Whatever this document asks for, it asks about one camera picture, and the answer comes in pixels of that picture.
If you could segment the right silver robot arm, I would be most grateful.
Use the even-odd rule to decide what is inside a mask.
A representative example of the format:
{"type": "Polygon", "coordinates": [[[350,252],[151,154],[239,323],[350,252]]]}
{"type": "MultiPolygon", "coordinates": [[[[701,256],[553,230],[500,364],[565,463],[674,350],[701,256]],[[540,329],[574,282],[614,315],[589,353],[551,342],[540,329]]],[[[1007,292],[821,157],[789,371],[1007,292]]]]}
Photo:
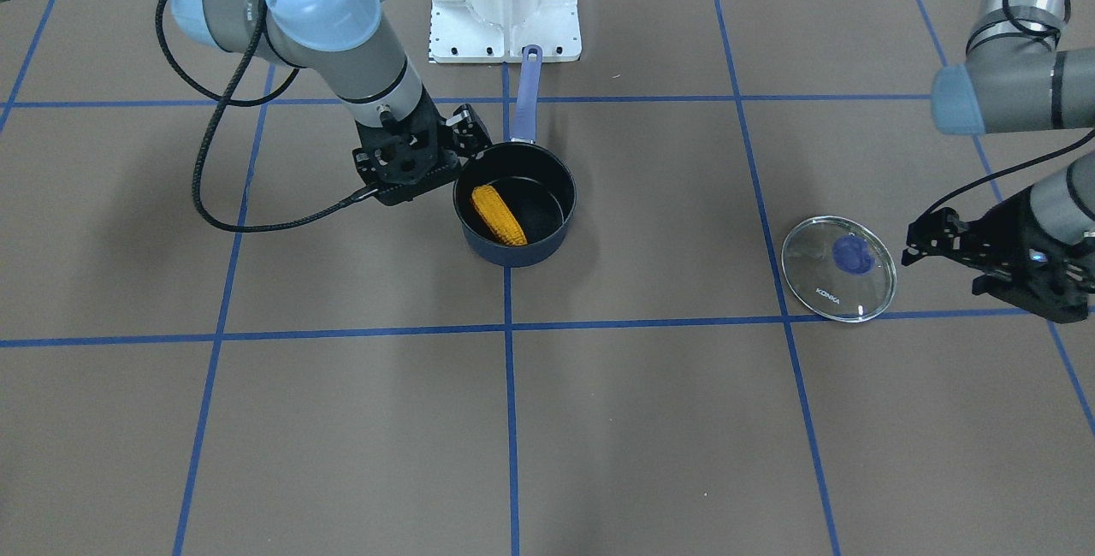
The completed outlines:
{"type": "Polygon", "coordinates": [[[470,105],[453,118],[437,111],[383,2],[159,0],[157,9],[192,40],[316,72],[351,113],[368,196],[395,205],[456,181],[489,137],[470,105]]]}

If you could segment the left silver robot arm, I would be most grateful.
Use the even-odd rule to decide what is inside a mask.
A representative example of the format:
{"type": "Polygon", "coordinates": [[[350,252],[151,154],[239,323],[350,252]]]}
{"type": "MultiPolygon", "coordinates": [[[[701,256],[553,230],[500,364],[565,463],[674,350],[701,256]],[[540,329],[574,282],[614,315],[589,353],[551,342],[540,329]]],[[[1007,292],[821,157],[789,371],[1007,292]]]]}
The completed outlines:
{"type": "MultiPolygon", "coordinates": [[[[935,76],[931,107],[942,134],[982,136],[1084,130],[1092,142],[1094,53],[1060,50],[1071,0],[983,0],[963,63],[935,76]]],[[[1094,162],[1079,157],[963,221],[947,198],[908,225],[903,266],[927,257],[979,273],[975,296],[1054,323],[1088,318],[1094,162]]]]}

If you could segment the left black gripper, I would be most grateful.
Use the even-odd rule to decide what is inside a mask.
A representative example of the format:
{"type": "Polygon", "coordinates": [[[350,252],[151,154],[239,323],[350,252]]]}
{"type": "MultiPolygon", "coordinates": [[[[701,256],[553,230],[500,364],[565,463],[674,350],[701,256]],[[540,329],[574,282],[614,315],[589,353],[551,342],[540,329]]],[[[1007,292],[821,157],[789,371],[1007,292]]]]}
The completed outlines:
{"type": "Polygon", "coordinates": [[[957,210],[942,208],[907,227],[900,264],[927,257],[970,264],[973,296],[993,296],[1008,305],[1054,323],[1088,318],[1092,296],[1092,243],[1068,247],[1044,231],[1028,188],[988,210],[973,223],[957,210]]]}

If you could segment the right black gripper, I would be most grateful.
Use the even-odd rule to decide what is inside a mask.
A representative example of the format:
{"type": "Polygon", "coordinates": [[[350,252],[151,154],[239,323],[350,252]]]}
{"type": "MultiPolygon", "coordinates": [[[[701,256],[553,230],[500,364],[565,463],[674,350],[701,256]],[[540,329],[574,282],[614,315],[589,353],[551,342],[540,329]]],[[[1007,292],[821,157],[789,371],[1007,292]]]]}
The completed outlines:
{"type": "Polygon", "coordinates": [[[435,104],[420,103],[404,120],[382,127],[357,121],[355,128],[355,167],[376,201],[387,206],[456,182],[462,170],[459,157],[476,158],[493,144],[472,104],[459,105],[447,124],[435,104]]]}

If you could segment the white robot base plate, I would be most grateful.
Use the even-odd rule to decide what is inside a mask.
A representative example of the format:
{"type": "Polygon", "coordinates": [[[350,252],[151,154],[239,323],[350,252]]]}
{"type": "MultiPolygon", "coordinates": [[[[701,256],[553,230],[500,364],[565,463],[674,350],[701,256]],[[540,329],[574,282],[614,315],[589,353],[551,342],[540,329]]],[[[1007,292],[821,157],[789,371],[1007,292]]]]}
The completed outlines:
{"type": "Polygon", "coordinates": [[[520,62],[532,44],[545,62],[578,61],[579,0],[431,0],[430,62],[520,62]]]}

